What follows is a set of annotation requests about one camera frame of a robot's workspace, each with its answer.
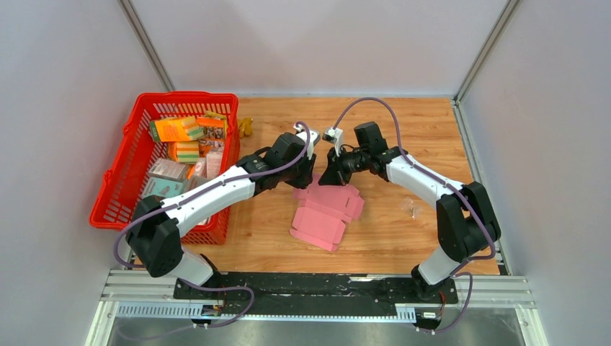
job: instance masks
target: white wall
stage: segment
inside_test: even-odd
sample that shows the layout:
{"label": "white wall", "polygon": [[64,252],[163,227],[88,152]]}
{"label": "white wall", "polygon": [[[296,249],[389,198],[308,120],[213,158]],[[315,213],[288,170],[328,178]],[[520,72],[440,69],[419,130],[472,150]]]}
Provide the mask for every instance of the white wall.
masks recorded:
{"label": "white wall", "polygon": [[178,89],[454,94],[505,0],[135,0]]}
{"label": "white wall", "polygon": [[611,340],[611,3],[523,1],[464,108],[551,345]]}
{"label": "white wall", "polygon": [[116,1],[0,1],[0,344],[84,343],[115,235],[87,220],[146,91]]}

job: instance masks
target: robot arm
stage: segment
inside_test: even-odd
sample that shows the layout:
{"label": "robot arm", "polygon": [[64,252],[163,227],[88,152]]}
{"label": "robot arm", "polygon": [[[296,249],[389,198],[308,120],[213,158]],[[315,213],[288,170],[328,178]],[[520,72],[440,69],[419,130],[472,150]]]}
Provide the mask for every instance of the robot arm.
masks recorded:
{"label": "robot arm", "polygon": [[354,128],[359,146],[352,152],[343,149],[343,133],[340,129],[327,129],[324,140],[334,144],[327,154],[328,167],[320,184],[345,185],[353,172],[369,170],[387,182],[400,185],[414,192],[437,211],[437,238],[439,247],[420,265],[412,270],[416,279],[416,294],[428,296],[434,293],[460,269],[476,252],[488,246],[486,237],[472,216],[465,217],[465,207],[452,191],[460,191],[484,224],[490,238],[496,241],[501,230],[486,189],[477,182],[465,185],[448,179],[420,164],[407,154],[407,162],[398,147],[389,149],[380,129],[374,122]]}
{"label": "robot arm", "polygon": [[214,272],[212,265],[204,257],[183,249],[180,238],[201,220],[241,200],[274,189],[280,182],[306,188],[312,183],[316,160],[313,149],[320,139],[316,131],[309,131],[306,155],[287,169],[278,170],[300,155],[307,142],[307,132],[283,133],[271,148],[246,155],[221,176],[180,196],[163,200],[149,196],[138,202],[134,220],[149,213],[156,215],[134,225],[127,232],[126,240],[148,273],[154,278],[174,275],[195,285],[208,281]]}

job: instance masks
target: floor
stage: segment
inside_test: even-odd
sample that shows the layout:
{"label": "floor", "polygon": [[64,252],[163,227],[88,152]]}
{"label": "floor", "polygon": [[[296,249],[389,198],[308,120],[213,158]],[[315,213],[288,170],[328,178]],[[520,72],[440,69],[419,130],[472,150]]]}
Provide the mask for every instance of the floor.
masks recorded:
{"label": "floor", "polygon": [[[253,117],[253,134],[241,141],[241,155],[271,146],[279,134],[292,131],[297,120],[321,133],[337,120],[351,98],[241,98],[238,117]],[[449,178],[471,182],[468,162],[448,99],[386,99],[401,126],[403,147],[421,163]],[[376,102],[362,102],[344,117],[344,142],[357,145],[353,127],[375,121],[389,146],[396,145],[391,116]],[[326,168],[331,144],[316,146],[315,172]],[[289,228],[297,202],[292,188],[281,184],[235,204],[227,242],[222,246],[189,245],[205,254],[221,271],[410,273],[437,247],[435,212],[410,191],[368,172],[354,174],[365,207],[350,223],[336,252],[293,238]],[[401,208],[411,198],[422,210],[412,219]],[[494,259],[469,264],[473,274],[498,275]]]}

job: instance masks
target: red basket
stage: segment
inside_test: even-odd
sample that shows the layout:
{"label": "red basket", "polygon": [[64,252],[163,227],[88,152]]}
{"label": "red basket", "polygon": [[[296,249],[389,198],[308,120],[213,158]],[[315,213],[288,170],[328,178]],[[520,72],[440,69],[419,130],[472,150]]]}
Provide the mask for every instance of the red basket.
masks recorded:
{"label": "red basket", "polygon": [[[211,110],[227,115],[228,129],[220,172],[233,166],[240,155],[238,97],[207,92],[147,93],[138,97],[123,126],[123,140],[112,167],[104,173],[102,188],[89,217],[99,229],[123,229],[146,185],[146,173],[157,158],[165,156],[164,144],[153,142],[148,123],[165,117],[201,117]],[[227,237],[229,208],[210,217],[205,226],[194,227],[182,237],[185,244],[223,244]]]}

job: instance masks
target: yellow box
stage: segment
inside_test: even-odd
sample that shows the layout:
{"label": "yellow box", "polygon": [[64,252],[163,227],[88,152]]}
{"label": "yellow box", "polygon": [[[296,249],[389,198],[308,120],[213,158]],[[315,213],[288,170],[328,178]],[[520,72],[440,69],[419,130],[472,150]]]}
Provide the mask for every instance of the yellow box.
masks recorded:
{"label": "yellow box", "polygon": [[149,123],[151,137],[155,142],[194,141],[204,136],[195,117],[169,117]]}

